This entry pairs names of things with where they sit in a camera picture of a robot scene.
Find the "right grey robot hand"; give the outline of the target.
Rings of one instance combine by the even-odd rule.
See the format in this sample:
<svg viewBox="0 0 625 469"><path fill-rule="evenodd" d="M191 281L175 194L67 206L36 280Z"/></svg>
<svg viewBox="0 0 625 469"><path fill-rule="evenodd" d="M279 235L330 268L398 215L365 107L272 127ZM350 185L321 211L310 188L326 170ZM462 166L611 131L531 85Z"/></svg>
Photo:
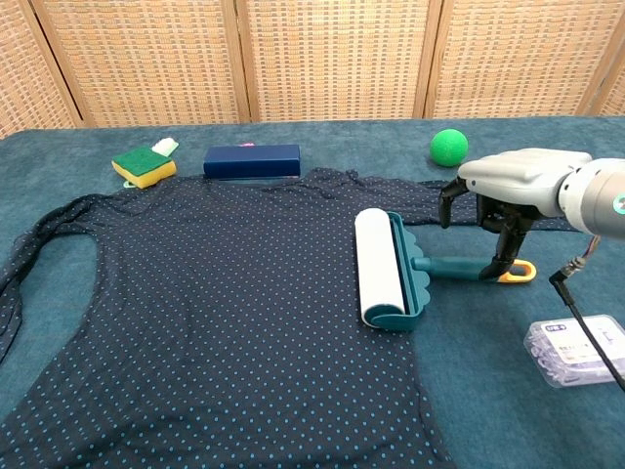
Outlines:
<svg viewBox="0 0 625 469"><path fill-rule="evenodd" d="M440 225L448 228L453 200L476 195L477 224L498 234L495 255L479 279L507 273L532 225L568 214L563 207L565 179L592 161L587 152L562 149L516 149L468 161L439 193Z"/></svg>

